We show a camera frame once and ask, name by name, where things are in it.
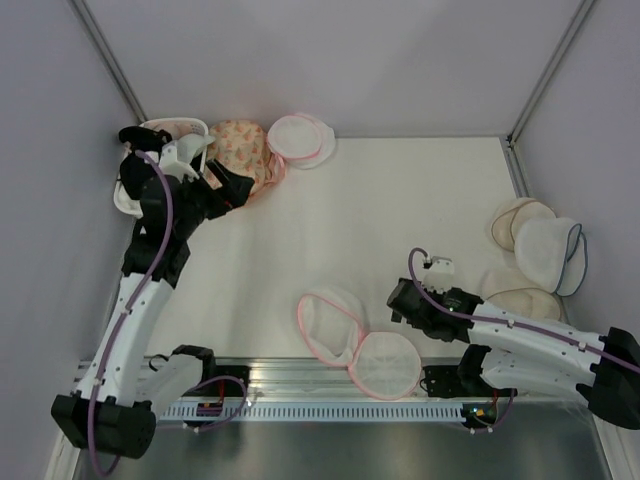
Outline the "round mesh bag pink trim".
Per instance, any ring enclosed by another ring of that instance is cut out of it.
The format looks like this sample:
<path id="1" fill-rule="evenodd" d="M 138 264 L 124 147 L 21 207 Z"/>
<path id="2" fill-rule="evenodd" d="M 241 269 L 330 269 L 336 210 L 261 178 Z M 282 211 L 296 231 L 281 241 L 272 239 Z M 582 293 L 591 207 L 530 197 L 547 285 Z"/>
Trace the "round mesh bag pink trim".
<path id="1" fill-rule="evenodd" d="M 364 304 L 350 292 L 312 289 L 300 297 L 296 318 L 316 359 L 344 369 L 365 395 L 395 401 L 416 388 L 422 371 L 416 347 L 397 332 L 371 331 Z"/>

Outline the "black lace bra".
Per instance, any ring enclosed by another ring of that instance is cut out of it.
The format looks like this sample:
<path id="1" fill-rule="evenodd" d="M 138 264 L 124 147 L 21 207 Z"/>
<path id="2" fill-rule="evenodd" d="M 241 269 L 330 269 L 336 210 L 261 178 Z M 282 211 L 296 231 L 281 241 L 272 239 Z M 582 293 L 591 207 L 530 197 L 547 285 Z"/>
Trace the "black lace bra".
<path id="1" fill-rule="evenodd" d="M 153 168 L 136 151 L 160 154 L 163 147 L 173 140 L 172 135 L 164 130 L 152 130 L 141 126 L 129 126 L 118 132 L 122 144 L 129 144 L 130 153 L 119 167 L 119 179 L 124 190 L 132 200 L 139 200 L 144 183 L 155 176 Z"/>

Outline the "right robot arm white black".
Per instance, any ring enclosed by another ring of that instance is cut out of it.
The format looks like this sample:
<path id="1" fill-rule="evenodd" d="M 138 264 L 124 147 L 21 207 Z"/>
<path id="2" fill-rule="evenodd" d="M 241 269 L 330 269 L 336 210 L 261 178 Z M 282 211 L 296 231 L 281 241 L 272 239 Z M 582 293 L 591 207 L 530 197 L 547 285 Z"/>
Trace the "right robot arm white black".
<path id="1" fill-rule="evenodd" d="M 581 402 L 617 427 L 639 427 L 639 344 L 625 330 L 600 335 L 544 324 L 460 288 L 432 293 L 409 279 L 399 280 L 387 305 L 395 322 L 467 344 L 456 381 L 469 395 L 489 386 L 537 392 Z"/>

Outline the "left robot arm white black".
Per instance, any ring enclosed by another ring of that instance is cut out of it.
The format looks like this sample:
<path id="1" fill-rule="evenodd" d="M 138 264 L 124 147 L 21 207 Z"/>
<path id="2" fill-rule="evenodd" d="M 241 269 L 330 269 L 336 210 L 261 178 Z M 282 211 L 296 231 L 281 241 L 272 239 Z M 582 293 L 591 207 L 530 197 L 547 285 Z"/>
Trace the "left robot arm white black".
<path id="1" fill-rule="evenodd" d="M 243 206 L 253 179 L 217 161 L 203 175 L 165 173 L 145 152 L 126 164 L 143 174 L 139 186 L 142 216 L 125 252 L 116 305 L 100 346 L 72 393 L 53 401 L 51 415 L 64 437 L 91 456 L 140 458 L 153 440 L 160 416 L 192 391 L 206 396 L 218 384 L 213 351 L 180 345 L 146 380 L 139 378 L 152 332 L 174 293 L 190 256 L 188 240 L 206 220 Z"/>

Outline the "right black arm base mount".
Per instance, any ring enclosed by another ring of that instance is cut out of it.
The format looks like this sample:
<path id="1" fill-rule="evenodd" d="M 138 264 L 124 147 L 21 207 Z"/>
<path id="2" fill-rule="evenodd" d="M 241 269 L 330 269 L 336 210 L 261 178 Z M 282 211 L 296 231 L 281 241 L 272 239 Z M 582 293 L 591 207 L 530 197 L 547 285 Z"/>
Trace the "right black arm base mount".
<path id="1" fill-rule="evenodd" d="M 427 365 L 419 386 L 429 398 L 489 398 L 502 392 L 481 378 L 482 362 L 491 351 L 487 346 L 469 345 L 457 365 Z"/>

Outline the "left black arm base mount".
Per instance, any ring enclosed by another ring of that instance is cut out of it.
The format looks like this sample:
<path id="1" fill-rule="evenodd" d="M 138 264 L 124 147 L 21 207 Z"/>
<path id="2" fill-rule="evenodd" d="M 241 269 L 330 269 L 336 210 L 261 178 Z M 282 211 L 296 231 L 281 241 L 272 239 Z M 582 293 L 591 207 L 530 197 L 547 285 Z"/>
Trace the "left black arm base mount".
<path id="1" fill-rule="evenodd" d="M 248 365 L 226 365 L 218 364 L 212 349 L 194 345 L 180 345 L 176 347 L 170 355 L 155 354 L 148 360 L 148 367 L 153 372 L 158 372 L 159 360 L 168 362 L 174 354 L 189 355 L 197 358 L 203 364 L 203 375 L 198 383 L 198 387 L 193 387 L 185 393 L 186 397 L 218 397 L 221 399 L 241 398 L 243 396 L 241 387 L 232 380 L 223 380 L 222 376 L 234 377 L 241 380 L 245 386 L 249 385 L 251 368 Z"/>

